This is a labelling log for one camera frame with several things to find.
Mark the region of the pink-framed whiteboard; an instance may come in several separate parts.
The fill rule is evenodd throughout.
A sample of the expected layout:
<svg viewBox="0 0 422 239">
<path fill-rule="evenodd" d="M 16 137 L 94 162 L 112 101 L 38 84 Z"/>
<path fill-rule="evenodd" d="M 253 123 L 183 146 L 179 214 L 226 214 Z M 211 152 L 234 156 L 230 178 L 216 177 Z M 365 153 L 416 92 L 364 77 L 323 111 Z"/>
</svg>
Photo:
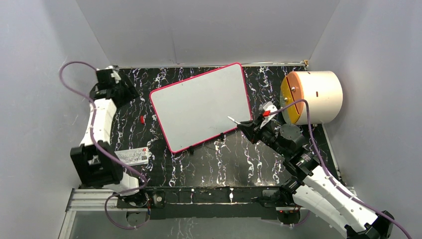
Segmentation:
<svg viewBox="0 0 422 239">
<path fill-rule="evenodd" d="M 172 153 L 196 146 L 253 118 L 240 63 L 232 63 L 150 93 L 150 101 Z"/>
</svg>

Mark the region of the red-capped whiteboard marker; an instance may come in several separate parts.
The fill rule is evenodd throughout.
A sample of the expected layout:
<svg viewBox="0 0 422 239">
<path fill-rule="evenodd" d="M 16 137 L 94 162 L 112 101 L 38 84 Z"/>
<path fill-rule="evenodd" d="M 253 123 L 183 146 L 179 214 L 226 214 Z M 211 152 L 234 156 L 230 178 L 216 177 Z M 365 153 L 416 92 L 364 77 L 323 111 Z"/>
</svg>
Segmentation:
<svg viewBox="0 0 422 239">
<path fill-rule="evenodd" d="M 235 124 L 240 124 L 240 122 L 239 122 L 239 121 L 235 120 L 235 119 L 234 119 L 234 118 L 232 118 L 231 116 L 227 116 L 227 118 L 228 118 L 229 120 L 231 120 L 232 122 L 234 122 Z"/>
</svg>

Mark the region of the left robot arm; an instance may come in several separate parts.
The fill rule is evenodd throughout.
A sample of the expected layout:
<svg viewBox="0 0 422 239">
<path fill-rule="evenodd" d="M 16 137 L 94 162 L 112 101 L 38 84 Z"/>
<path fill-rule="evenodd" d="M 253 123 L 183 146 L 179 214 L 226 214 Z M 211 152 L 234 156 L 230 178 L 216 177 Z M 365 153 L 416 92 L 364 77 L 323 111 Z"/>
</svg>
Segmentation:
<svg viewBox="0 0 422 239">
<path fill-rule="evenodd" d="M 71 160 L 84 186 L 105 188 L 129 196 L 136 207 L 148 203 L 149 195 L 140 189 L 140 182 L 125 172 L 123 162 L 110 145 L 111 126 L 116 111 L 139 97 L 133 83 L 119 73 L 117 66 L 96 70 L 98 82 L 90 90 L 94 101 L 80 145 L 70 151 Z"/>
</svg>

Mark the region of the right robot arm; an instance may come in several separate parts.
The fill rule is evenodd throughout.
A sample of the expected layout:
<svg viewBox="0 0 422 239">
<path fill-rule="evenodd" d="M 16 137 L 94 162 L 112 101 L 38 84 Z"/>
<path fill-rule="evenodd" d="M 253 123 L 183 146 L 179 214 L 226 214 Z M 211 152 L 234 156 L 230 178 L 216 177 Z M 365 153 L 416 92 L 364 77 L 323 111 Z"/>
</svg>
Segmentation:
<svg viewBox="0 0 422 239">
<path fill-rule="evenodd" d="M 357 197 L 331 173 L 326 173 L 309 150 L 300 128 L 284 124 L 279 129 L 263 117 L 237 122 L 237 128 L 253 144 L 262 142 L 284 158 L 283 165 L 291 178 L 277 193 L 286 206 L 298 204 L 326 221 L 346 239 L 388 239 L 393 224 L 386 218 L 390 213 L 375 213 L 357 203 Z"/>
</svg>

